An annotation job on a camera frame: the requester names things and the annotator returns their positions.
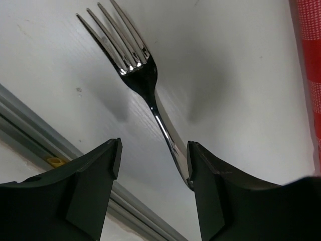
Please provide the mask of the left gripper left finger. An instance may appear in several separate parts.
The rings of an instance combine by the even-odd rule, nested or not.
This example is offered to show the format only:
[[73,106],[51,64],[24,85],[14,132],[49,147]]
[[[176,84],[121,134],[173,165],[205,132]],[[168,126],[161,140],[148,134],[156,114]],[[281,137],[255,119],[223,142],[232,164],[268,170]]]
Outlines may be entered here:
[[121,139],[23,182],[1,185],[1,240],[100,240]]

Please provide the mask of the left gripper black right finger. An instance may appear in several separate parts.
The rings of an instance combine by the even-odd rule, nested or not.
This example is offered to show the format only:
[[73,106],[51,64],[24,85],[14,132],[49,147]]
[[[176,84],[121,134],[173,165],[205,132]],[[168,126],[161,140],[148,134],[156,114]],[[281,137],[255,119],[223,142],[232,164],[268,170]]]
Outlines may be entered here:
[[320,240],[320,177],[256,178],[188,142],[202,240]]

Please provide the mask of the silver fork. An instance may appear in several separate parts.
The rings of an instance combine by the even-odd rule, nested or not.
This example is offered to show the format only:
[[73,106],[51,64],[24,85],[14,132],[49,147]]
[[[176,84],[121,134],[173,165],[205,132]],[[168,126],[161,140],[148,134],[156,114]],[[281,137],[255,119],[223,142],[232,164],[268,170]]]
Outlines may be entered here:
[[107,29],[91,9],[86,9],[104,33],[106,41],[80,14],[76,14],[76,17],[103,51],[124,84],[145,101],[159,126],[179,175],[186,186],[194,190],[189,174],[186,144],[173,126],[156,91],[158,72],[150,49],[133,21],[118,3],[111,1],[111,4],[123,21],[123,25],[119,25],[101,3],[97,3],[97,6],[113,27],[115,34]]

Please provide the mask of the red white checkered cloth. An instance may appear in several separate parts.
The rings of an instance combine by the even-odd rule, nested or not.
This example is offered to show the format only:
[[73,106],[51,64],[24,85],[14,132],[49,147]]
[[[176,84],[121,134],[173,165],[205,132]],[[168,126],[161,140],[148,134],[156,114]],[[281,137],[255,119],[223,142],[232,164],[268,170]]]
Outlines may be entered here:
[[291,1],[299,25],[315,135],[320,147],[320,1]]

